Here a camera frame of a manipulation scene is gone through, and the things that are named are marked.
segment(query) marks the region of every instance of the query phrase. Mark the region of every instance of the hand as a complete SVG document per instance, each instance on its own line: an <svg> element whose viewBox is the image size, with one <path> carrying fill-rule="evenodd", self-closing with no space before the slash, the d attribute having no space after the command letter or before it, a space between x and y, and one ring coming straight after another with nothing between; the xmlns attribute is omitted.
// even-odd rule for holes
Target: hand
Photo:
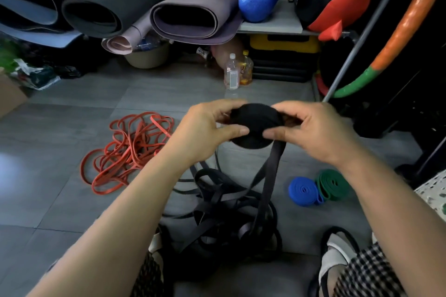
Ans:
<svg viewBox="0 0 446 297"><path fill-rule="evenodd" d="M285 120L288 127L267 129L265 138L298 145L315 159L337 168L366 151L354 130L328 103L284 101L272 107L289 116ZM296 119L302 120L300 127Z"/></svg>
<svg viewBox="0 0 446 297"><path fill-rule="evenodd" d="M246 100L223 99L192 106L162 152L175 154L186 167L205 161L221 143L249 133L248 127L241 125L217 128L217 122L226 123L231 110L245 103Z"/></svg>

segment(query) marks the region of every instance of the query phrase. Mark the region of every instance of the white shelf board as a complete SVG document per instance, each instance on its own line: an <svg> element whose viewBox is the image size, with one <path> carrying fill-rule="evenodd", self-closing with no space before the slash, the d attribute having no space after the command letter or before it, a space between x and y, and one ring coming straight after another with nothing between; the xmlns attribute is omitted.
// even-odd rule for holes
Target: white shelf board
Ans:
<svg viewBox="0 0 446 297"><path fill-rule="evenodd" d="M288 35L318 35L302 28L299 18L294 13L294 3L279 0L272 14L261 23L243 22L238 33L264 33Z"/></svg>

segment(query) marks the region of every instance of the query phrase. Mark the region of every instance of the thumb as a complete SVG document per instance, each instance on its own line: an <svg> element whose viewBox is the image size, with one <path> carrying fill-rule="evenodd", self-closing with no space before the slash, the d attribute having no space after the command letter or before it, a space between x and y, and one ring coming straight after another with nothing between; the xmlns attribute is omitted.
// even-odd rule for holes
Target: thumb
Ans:
<svg viewBox="0 0 446 297"><path fill-rule="evenodd" d="M248 135L248 133L248 127L242 125L227 125L217 129L218 143L220 144L236 137Z"/></svg>
<svg viewBox="0 0 446 297"><path fill-rule="evenodd" d="M294 145L301 145L302 132L299 128L281 126L265 130L263 132L263 137L265 139L279 140L290 142Z"/></svg>

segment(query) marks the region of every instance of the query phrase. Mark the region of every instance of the person's left hand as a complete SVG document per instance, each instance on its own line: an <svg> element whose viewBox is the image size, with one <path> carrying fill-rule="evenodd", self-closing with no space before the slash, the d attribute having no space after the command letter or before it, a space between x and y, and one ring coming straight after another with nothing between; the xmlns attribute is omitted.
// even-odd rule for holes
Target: person's left hand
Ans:
<svg viewBox="0 0 446 297"><path fill-rule="evenodd" d="M186 163L186 167L207 160L221 143L249 133L245 126L217 128L216 124L227 123L231 110L245 103L246 100L222 99L192 106L162 152L175 155L176 160Z"/></svg>

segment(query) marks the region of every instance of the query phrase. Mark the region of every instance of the bottle with yellow cap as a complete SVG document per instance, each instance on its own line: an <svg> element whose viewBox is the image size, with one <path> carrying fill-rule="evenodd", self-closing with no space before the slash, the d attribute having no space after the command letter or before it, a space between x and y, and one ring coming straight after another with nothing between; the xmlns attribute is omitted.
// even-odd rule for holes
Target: bottle with yellow cap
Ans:
<svg viewBox="0 0 446 297"><path fill-rule="evenodd" d="M249 51L244 50L244 60L240 64L240 85L246 86L253 81L253 67L254 63L250 57L248 57Z"/></svg>

